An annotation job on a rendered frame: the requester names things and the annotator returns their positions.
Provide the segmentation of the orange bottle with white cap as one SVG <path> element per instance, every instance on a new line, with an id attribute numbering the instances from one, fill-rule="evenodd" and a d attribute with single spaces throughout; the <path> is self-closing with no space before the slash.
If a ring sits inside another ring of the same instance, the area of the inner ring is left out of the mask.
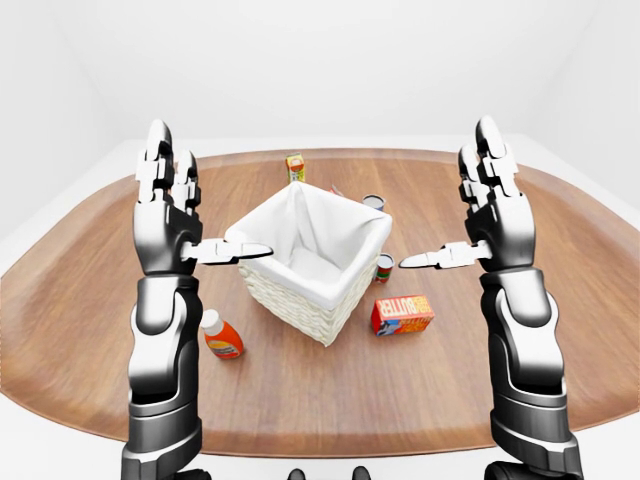
<path id="1" fill-rule="evenodd" d="M 203 311 L 200 327 L 206 345 L 220 359 L 234 359 L 244 351 L 243 341 L 238 332 L 214 309 Z"/>

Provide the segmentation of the tin with red green label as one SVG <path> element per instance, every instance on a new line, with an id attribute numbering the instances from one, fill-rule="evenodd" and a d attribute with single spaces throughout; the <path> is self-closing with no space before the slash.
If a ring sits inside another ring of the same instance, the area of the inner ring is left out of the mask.
<path id="1" fill-rule="evenodd" d="M 381 253 L 377 260 L 377 267 L 374 280 L 379 283 L 387 283 L 393 267 L 395 265 L 394 258 L 388 253 Z"/>

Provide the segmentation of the red orange butter box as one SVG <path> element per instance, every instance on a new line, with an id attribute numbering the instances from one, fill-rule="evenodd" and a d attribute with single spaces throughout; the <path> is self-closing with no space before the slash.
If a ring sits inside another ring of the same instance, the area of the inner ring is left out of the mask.
<path id="1" fill-rule="evenodd" d="M 435 313 L 424 295 L 378 299 L 371 314 L 376 336 L 421 332 L 434 319 Z"/>

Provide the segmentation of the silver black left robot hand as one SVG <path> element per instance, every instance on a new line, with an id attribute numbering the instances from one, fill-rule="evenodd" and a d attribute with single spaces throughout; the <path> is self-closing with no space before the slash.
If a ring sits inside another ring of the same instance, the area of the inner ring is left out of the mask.
<path id="1" fill-rule="evenodd" d="M 236 264 L 273 254 L 264 244 L 202 237 L 203 224 L 196 212 L 201 202 L 196 159 L 186 150 L 174 160 L 170 129 L 160 119 L 150 126 L 135 180 L 139 191 L 134 245 L 145 275 L 191 275 L 198 263 Z"/>

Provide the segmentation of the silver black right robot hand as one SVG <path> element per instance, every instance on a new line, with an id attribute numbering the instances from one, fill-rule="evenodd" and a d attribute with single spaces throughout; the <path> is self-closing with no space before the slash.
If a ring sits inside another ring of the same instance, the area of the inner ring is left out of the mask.
<path id="1" fill-rule="evenodd" d="M 449 242 L 436 252 L 403 259 L 401 268 L 448 269 L 479 261 L 487 272 L 529 267 L 534 261 L 535 224 L 530 203 L 515 181 L 518 167 L 489 115 L 475 128 L 476 146 L 458 153 L 460 197 L 468 204 L 470 238 Z"/>

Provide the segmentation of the white woven lined basket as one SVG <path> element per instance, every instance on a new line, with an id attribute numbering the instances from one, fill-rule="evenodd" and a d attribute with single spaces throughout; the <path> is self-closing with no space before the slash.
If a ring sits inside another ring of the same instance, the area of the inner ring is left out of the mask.
<path id="1" fill-rule="evenodd" d="M 329 346 L 370 285 L 391 229 L 387 213 L 293 182 L 229 227 L 225 238 L 272 248 L 270 256 L 239 264 L 250 294 Z"/>

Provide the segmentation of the yellow green juice carton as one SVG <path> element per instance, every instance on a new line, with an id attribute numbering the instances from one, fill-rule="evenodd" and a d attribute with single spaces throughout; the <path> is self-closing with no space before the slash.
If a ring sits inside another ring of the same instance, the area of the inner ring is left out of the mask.
<path id="1" fill-rule="evenodd" d="M 294 181 L 305 182 L 305 162 L 300 152 L 289 154 L 285 157 L 287 178 L 290 183 Z"/>

